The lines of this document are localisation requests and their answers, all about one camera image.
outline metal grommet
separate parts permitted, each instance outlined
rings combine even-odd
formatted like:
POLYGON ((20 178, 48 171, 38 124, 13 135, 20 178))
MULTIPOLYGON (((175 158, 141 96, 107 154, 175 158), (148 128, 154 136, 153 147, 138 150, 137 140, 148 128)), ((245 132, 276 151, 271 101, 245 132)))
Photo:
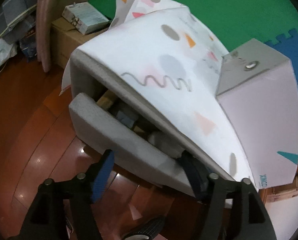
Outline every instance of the metal grommet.
POLYGON ((251 184, 251 180, 249 178, 242 179, 242 182, 244 182, 247 185, 250 185, 251 184))
POLYGON ((79 174, 77 175, 77 178, 78 178, 78 179, 84 179, 85 177, 86 177, 86 174, 83 173, 83 172, 81 172, 81 173, 79 173, 79 174))
POLYGON ((51 178, 45 179, 45 181, 44 181, 44 184, 47 186, 50 185, 51 183, 53 183, 53 179, 51 179, 51 178))
POLYGON ((209 174, 209 177, 210 177, 210 179, 218 179, 219 178, 219 175, 218 174, 215 174, 215 173, 210 173, 209 174))
POLYGON ((257 65, 259 65, 259 63, 260 63, 260 62, 258 62, 257 60, 248 63, 248 64, 244 67, 244 71, 250 71, 250 70, 254 69, 257 65))

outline white paper box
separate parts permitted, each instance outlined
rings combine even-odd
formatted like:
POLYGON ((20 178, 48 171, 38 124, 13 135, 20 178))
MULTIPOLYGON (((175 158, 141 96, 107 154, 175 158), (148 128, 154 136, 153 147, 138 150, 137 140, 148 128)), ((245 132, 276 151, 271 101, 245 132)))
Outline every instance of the white paper box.
POLYGON ((252 39, 223 59, 217 99, 258 188, 293 182, 298 163, 298 87, 291 60, 252 39), (248 69, 254 62, 257 66, 248 69))
POLYGON ((69 21, 82 34, 88 34, 104 27, 109 20, 88 2, 68 5, 62 17, 69 21))

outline green wall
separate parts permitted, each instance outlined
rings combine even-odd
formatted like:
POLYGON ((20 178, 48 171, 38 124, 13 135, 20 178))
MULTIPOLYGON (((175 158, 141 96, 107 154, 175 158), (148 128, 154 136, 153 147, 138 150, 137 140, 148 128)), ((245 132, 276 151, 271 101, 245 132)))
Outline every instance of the green wall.
MULTIPOLYGON (((298 12, 289 0, 175 0, 187 5, 229 51, 256 38, 273 40, 298 28, 298 12)), ((104 15, 113 18, 115 0, 89 0, 104 15)))

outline cardboard box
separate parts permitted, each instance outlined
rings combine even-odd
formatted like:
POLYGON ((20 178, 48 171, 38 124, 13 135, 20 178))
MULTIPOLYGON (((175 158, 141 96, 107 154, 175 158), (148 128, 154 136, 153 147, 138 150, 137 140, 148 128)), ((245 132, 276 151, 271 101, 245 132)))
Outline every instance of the cardboard box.
POLYGON ((81 34, 75 26, 63 17, 51 23, 50 50, 51 60, 65 68, 71 53, 81 44, 105 32, 108 28, 87 35, 81 34))

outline teal triangle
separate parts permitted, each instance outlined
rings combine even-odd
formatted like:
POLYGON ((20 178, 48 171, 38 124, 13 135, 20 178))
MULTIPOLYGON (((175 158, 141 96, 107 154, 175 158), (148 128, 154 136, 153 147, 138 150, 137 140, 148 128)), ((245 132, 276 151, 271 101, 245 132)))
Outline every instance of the teal triangle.
POLYGON ((296 165, 298 164, 298 155, 297 154, 286 153, 286 152, 278 152, 278 154, 280 154, 281 156, 287 158, 288 160, 290 160, 294 164, 296 164, 296 165))

